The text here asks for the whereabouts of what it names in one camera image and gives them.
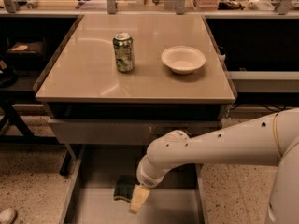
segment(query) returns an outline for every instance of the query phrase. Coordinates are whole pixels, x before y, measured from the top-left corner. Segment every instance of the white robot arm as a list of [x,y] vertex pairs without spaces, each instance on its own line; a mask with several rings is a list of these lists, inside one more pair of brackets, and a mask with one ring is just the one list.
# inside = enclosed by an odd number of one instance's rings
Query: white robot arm
[[171,169],[187,163],[278,165],[266,224],[297,224],[299,206],[299,109],[283,111],[189,138],[173,131],[153,141],[137,179],[154,188]]

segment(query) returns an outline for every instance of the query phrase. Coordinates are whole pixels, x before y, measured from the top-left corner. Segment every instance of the green soda can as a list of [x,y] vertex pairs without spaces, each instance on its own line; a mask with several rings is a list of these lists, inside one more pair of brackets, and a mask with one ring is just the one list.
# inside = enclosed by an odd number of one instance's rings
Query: green soda can
[[128,33],[115,34],[113,38],[116,67],[120,72],[128,72],[134,69],[133,39]]

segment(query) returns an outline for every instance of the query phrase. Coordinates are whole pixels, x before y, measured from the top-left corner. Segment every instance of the table top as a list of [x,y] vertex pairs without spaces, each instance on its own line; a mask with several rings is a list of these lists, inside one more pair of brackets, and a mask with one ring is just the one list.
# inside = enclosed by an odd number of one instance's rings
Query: table top
[[[120,73],[112,39],[134,40],[135,69]],[[161,55],[189,46],[206,56],[199,70],[178,75]],[[41,102],[230,104],[235,100],[199,14],[85,14],[36,94]]]

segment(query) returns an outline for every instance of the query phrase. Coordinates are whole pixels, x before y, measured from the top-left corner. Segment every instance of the table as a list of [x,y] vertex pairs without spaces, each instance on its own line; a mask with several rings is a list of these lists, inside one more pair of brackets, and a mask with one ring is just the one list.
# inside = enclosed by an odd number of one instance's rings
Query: table
[[[135,69],[120,73],[112,39],[131,34]],[[206,64],[174,74],[162,52],[183,45],[200,49]],[[199,14],[84,14],[36,94],[63,144],[147,144],[153,134],[184,128],[192,134],[219,128],[235,100]]]

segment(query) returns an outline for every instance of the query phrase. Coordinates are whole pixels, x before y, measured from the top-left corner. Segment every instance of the speckled floor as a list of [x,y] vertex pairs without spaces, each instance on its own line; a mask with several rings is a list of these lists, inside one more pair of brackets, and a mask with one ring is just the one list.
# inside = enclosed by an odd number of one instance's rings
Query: speckled floor
[[[224,119],[225,127],[261,116]],[[22,117],[35,134],[53,135],[46,116]],[[9,124],[0,132],[18,133]],[[17,209],[16,224],[59,223],[70,177],[59,175],[64,146],[1,144],[0,210]],[[202,170],[209,224],[263,224],[276,167],[205,165]]]

